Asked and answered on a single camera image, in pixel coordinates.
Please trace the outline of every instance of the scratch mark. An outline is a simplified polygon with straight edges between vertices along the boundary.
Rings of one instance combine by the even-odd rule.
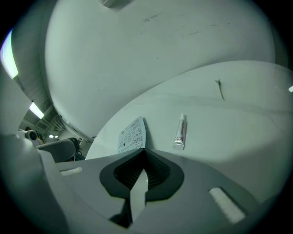
[[[275,127],[280,130],[280,132],[284,135],[284,136],[287,136],[288,134],[282,129],[280,128],[276,122],[274,121],[274,119],[269,115],[269,114],[266,114],[266,117],[268,117],[268,119],[275,125]]]
[[[222,96],[223,101],[225,101],[224,96],[223,96],[223,93],[222,93],[222,84],[221,84],[221,81],[220,80],[215,80],[215,82],[219,86],[219,90],[220,90],[220,93],[221,93],[221,96]]]
[[[109,85],[112,84],[112,82],[113,82],[113,81],[111,81],[109,84],[107,84],[107,85],[104,87],[104,91],[108,88]]]
[[[179,16],[172,17],[171,19],[174,19],[174,18],[177,18],[177,17],[180,17],[180,16],[184,16],[184,15],[186,15],[186,13],[183,13],[183,14],[181,14]]]
[[[186,37],[189,37],[189,36],[191,36],[191,35],[193,35],[193,34],[197,34],[197,33],[199,33],[200,31],[196,31],[196,32],[192,32],[192,31],[190,31],[190,33],[186,36]]]
[[[159,16],[161,13],[159,13],[159,14],[156,14],[156,15],[153,15],[153,16],[151,16],[151,17],[148,17],[148,18],[145,18],[142,22],[144,22],[144,23],[146,23],[146,22],[149,22],[150,21],[150,19],[153,19],[153,18],[156,18],[157,16]]]
[[[183,25],[181,28],[184,28],[186,25]],[[178,32],[181,28],[178,28],[175,30],[175,32]]]

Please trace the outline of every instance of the paper label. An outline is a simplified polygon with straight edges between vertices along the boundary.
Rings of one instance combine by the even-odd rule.
[[[118,153],[146,147],[146,128],[142,116],[123,129],[118,138]]]

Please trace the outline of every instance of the white plastic part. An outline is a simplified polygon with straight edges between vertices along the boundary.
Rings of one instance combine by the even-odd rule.
[[[230,223],[235,224],[245,218],[245,214],[221,188],[212,188],[209,193]]]
[[[74,169],[61,171],[60,173],[62,176],[70,176],[70,175],[77,174],[80,172],[83,172],[83,169],[81,167],[76,167]]]

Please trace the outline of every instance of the tube of glue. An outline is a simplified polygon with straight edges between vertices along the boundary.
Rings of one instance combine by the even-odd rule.
[[[175,140],[173,143],[173,149],[180,149],[183,150],[184,143],[185,143],[185,118],[184,114],[181,114],[181,118],[179,120]]]

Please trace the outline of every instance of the ceiling light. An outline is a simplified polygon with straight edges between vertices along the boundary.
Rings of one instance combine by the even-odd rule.
[[[32,102],[31,106],[29,107],[29,109],[36,115],[38,116],[40,119],[44,117],[44,114],[40,111],[40,109],[36,106],[36,104],[34,102]]]
[[[18,70],[13,58],[12,47],[11,47],[11,33],[12,30],[7,35],[2,48],[0,50],[0,59],[5,71],[8,73],[11,79],[17,76]]]

